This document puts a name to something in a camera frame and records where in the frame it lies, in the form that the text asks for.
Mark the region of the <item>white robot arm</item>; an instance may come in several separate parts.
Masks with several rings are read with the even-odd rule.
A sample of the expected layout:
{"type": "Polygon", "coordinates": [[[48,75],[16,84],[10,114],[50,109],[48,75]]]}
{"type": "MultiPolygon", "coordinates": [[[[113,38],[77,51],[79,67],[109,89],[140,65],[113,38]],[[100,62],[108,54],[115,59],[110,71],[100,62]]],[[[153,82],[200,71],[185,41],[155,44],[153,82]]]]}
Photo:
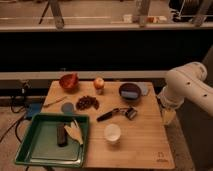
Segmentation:
{"type": "Polygon", "coordinates": [[[173,121],[184,99],[192,101],[213,116],[213,87],[204,83],[206,77],[207,69],[200,62],[175,67],[165,74],[166,85],[157,95],[164,125],[173,121]]]}

